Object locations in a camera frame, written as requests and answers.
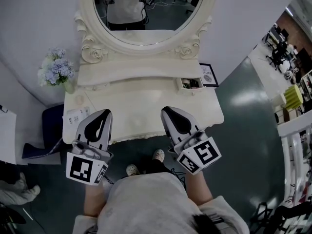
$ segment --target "vanity table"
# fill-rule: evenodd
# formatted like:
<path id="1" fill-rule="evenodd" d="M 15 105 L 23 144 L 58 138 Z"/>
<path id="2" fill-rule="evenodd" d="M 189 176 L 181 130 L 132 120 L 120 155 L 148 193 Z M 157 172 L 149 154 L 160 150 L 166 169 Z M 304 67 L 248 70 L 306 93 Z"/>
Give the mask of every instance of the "vanity table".
<path id="1" fill-rule="evenodd" d="M 202 85 L 197 60 L 214 2 L 200 0 L 178 29 L 110 31 L 94 0 L 80 0 L 75 15 L 83 33 L 80 69 L 75 92 L 65 94 L 64 117 L 83 107 L 90 113 L 111 110 L 111 141 L 165 135 L 160 119 L 165 106 L 192 114 L 201 129 L 221 124 L 224 116 L 215 89 Z M 184 88 L 182 78 L 197 80 L 199 87 Z M 64 121 L 65 143 L 72 143 L 77 128 Z"/>

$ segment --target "picture frame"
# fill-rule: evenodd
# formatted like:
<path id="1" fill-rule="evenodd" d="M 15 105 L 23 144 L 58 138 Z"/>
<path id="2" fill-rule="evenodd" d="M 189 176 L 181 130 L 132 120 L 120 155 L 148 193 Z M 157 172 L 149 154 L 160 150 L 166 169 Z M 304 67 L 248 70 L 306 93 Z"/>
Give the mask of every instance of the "picture frame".
<path id="1" fill-rule="evenodd" d="M 205 87 L 218 87 L 219 83 L 215 78 L 213 68 L 210 64 L 200 63 L 200 68 L 204 74 L 201 81 Z"/>

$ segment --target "gray floor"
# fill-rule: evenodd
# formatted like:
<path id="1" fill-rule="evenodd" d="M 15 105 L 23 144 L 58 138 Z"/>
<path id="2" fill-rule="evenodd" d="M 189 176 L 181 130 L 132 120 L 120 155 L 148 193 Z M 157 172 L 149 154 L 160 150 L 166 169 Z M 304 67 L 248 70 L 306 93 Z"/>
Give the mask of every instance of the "gray floor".
<path id="1" fill-rule="evenodd" d="M 190 3 L 186 3 L 185 0 L 176 0 L 175 3 L 174 0 L 155 0 L 154 3 L 157 3 L 156 6 L 145 7 L 149 19 L 149 23 L 146 24 L 147 30 L 176 30 L 192 14 L 186 13 L 186 10 L 194 10 L 194 7 Z M 106 25 L 105 5 L 100 1 L 100 4 L 96 4 L 96 8 L 100 18 Z"/>
<path id="2" fill-rule="evenodd" d="M 213 136 L 222 158 L 204 170 L 214 196 L 223 195 L 229 204 L 248 222 L 257 204 L 284 194 L 284 159 L 273 111 L 264 88 L 250 60 L 245 59 L 216 89 L 225 117 L 221 125 L 207 129 Z M 116 181 L 126 176 L 125 168 L 151 157 L 154 149 L 169 146 L 167 137 L 131 140 L 112 145 L 115 157 L 106 175 Z M 165 165 L 182 171 L 166 155 Z M 28 184 L 38 183 L 42 191 L 31 203 L 31 213 L 46 233 L 71 233 L 75 217 L 82 213 L 83 185 L 65 177 L 65 163 L 61 166 L 0 165 L 0 178 L 14 180 L 17 169 L 24 171 Z M 23 207 L 30 212 L 29 204 Z M 44 233 L 30 221 L 21 207 L 13 207 L 27 220 L 19 225 L 22 234 Z"/>

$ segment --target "gray shirt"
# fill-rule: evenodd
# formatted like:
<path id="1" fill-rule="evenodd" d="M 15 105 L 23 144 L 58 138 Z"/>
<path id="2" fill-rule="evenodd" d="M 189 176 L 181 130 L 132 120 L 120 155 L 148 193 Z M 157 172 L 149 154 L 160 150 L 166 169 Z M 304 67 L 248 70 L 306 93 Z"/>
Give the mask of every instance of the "gray shirt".
<path id="1" fill-rule="evenodd" d="M 207 214 L 223 234 L 249 233 L 222 196 L 197 206 L 174 175 L 157 173 L 119 180 L 99 217 L 77 216 L 73 234 L 196 234 L 192 215 L 199 214 Z"/>

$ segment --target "white tabletop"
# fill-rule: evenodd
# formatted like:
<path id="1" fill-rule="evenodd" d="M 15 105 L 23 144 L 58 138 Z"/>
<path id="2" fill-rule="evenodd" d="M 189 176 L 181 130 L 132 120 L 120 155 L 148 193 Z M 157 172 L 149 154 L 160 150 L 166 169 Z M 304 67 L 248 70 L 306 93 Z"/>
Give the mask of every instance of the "white tabletop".
<path id="1" fill-rule="evenodd" d="M 224 116 L 214 88 L 191 95 L 178 95 L 173 78 L 137 78 L 112 82 L 109 87 L 92 91 L 82 88 L 66 93 L 64 117 L 71 109 L 89 107 L 94 113 L 110 109 L 113 114 L 111 141 L 165 135 L 160 119 L 165 106 L 192 114 L 201 128 L 221 124 Z M 72 143 L 78 126 L 63 123 L 63 140 Z"/>

